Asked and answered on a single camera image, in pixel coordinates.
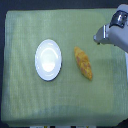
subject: green towel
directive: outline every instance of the green towel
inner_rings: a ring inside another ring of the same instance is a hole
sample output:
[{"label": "green towel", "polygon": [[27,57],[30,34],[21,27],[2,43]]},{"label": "green towel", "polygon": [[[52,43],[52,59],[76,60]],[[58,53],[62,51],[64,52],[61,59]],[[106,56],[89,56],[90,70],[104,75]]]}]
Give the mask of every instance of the green towel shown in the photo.
[{"label": "green towel", "polygon": [[[93,35],[115,9],[9,11],[5,22],[2,121],[10,126],[115,126],[128,118],[128,85],[123,50],[97,45]],[[62,53],[62,68],[50,82],[35,69],[35,53],[45,39]],[[78,46],[89,57],[93,79],[80,72]]]}]

